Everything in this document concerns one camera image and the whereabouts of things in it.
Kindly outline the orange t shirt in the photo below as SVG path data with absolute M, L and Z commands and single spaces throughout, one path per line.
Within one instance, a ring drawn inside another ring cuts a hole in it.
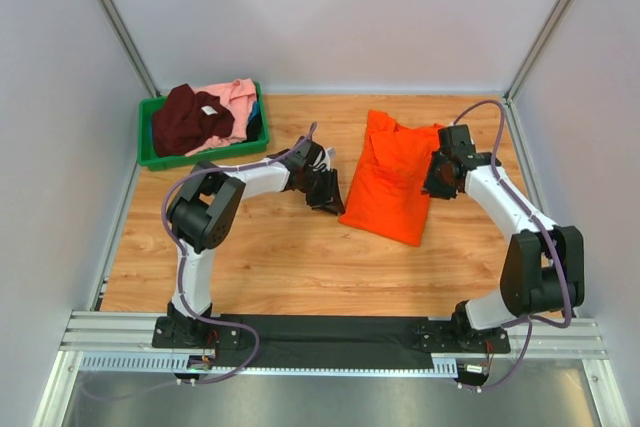
M 409 128 L 384 112 L 369 111 L 364 147 L 339 222 L 418 247 L 430 207 L 422 186 L 442 127 Z

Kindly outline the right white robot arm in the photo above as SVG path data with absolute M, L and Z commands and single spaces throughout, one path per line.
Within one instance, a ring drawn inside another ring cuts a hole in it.
M 439 148 L 422 190 L 450 200 L 466 194 L 488 214 L 508 249 L 499 286 L 463 301 L 458 309 L 471 329 L 494 329 L 548 312 L 570 317 L 585 299 L 584 237 L 561 226 L 518 190 L 493 152 L 478 152 L 467 125 L 438 131 Z

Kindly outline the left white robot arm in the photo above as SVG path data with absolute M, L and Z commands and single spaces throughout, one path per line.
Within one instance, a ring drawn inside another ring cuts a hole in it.
M 332 166 L 335 151 L 309 137 L 259 162 L 216 166 L 200 162 L 163 201 L 163 226 L 176 243 L 176 287 L 167 314 L 156 321 L 152 345 L 158 348 L 207 347 L 211 324 L 211 278 L 216 249 L 226 240 L 241 203 L 257 196 L 299 191 L 307 206 L 345 213 Z

